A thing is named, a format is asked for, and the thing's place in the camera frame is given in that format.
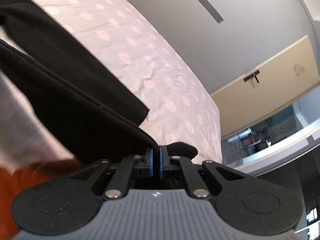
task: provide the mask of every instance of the polka dot pattern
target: polka dot pattern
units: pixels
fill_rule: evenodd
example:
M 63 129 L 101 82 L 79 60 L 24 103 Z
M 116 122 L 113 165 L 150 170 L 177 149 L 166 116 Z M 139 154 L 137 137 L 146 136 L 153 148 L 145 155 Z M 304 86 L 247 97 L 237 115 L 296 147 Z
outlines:
M 136 33 L 140 33 L 141 31 L 137 28 L 137 27 L 135 27 L 135 26 L 131 26 L 131 29 L 134 31 L 134 32 L 136 32 Z
M 130 65 L 132 63 L 131 57 L 124 52 L 118 53 L 118 57 L 124 64 Z
M 180 81 L 180 83 L 182 85 L 186 85 L 187 83 L 185 82 L 185 80 L 183 79 L 183 77 L 178 77 L 178 80 Z
M 44 10 L 50 15 L 57 15 L 59 13 L 59 9 L 54 6 L 47 6 Z
M 133 38 L 129 37 L 129 36 L 126 36 L 126 40 L 131 46 L 136 46 L 137 45 L 136 41 Z
M 85 20 L 93 20 L 93 17 L 90 13 L 87 12 L 81 12 L 80 17 L 82 17 Z
M 165 106 L 167 107 L 167 109 L 170 112 L 174 113 L 175 111 L 177 111 L 177 107 L 176 107 L 175 103 L 172 100 L 165 99 L 164 103 L 165 103 Z
M 67 0 L 68 3 L 71 3 L 71 4 L 78 4 L 79 3 L 79 0 Z
M 186 106 L 190 106 L 190 100 L 185 95 L 182 96 L 182 101 Z
M 189 133 L 195 133 L 195 128 L 193 127 L 193 124 L 190 121 L 186 121 L 185 125 Z
M 103 41 L 110 41 L 110 34 L 106 31 L 97 31 L 97 36 Z
M 167 49 L 163 49 L 164 53 L 170 55 L 170 52 Z
M 119 23 L 116 19 L 109 19 L 109 22 L 114 27 L 117 27 L 119 25 Z
M 183 141 L 199 151 L 193 162 L 221 162 L 215 103 L 134 6 L 126 0 L 35 1 L 150 109 L 140 127 L 158 144 Z
M 105 0 L 108 4 L 113 5 L 113 1 L 111 0 Z
M 149 49 L 152 49 L 152 50 L 156 49 L 156 47 L 150 42 L 148 42 L 147 45 L 148 45 Z
M 97 4 L 95 5 L 95 7 L 96 7 L 98 10 L 104 10 L 104 9 L 105 9 L 105 7 L 104 7 L 102 4 L 99 4 L 99 3 L 97 3 Z
M 143 82 L 144 86 L 147 87 L 147 88 L 153 88 L 153 82 L 152 80 L 148 79 L 148 80 L 145 80 Z
M 174 134 L 172 133 L 168 133 L 166 134 L 165 136 L 165 141 L 166 141 L 166 144 L 171 144 L 171 143 L 174 143 L 178 140 L 177 136 L 175 136 Z
M 142 21 L 140 21 L 139 19 L 136 19 L 136 22 L 141 26 L 143 25 Z
M 126 15 L 122 11 L 117 11 L 117 14 L 122 18 L 126 18 Z

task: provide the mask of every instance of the open door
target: open door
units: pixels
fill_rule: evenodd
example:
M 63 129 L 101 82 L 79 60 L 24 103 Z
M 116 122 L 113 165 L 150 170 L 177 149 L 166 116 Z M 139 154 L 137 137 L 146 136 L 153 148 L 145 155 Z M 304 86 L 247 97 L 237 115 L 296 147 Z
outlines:
M 272 116 L 319 82 L 316 60 L 306 35 L 211 95 L 220 110 L 221 137 Z

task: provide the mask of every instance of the white fabric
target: white fabric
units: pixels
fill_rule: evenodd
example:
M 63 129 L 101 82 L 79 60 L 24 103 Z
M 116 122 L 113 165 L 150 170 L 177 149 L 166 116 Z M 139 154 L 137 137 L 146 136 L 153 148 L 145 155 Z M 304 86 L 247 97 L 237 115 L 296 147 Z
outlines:
M 33 0 L 149 109 L 140 125 L 159 145 L 195 146 L 194 163 L 221 163 L 220 116 L 202 84 L 126 0 Z

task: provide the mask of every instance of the black fabric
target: black fabric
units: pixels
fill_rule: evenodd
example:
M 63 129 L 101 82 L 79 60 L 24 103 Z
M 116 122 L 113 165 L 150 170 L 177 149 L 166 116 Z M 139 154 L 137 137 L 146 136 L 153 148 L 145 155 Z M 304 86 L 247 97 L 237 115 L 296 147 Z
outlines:
M 184 156 L 192 160 L 198 154 L 198 150 L 186 143 L 175 142 L 166 146 L 169 156 Z
M 156 142 L 138 125 L 148 109 L 30 0 L 0 0 L 6 33 L 34 59 L 0 41 L 0 68 L 40 121 L 82 163 L 119 162 Z
M 0 0 L 7 35 L 32 58 L 136 125 L 147 107 L 31 0 Z

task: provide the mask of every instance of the screw head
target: screw head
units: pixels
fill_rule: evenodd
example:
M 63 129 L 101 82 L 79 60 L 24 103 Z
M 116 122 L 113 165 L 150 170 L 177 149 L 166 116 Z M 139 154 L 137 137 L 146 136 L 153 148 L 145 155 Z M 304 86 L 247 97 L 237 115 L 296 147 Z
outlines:
M 198 198 L 205 198 L 207 196 L 209 196 L 209 191 L 207 191 L 206 189 L 203 188 L 199 188 L 193 191 L 193 195 L 198 197 Z
M 154 197 L 160 197 L 162 194 L 159 191 L 155 191 L 152 193 Z
M 118 198 L 121 196 L 121 191 L 117 190 L 117 189 L 109 189 L 105 192 L 105 195 L 107 198 Z

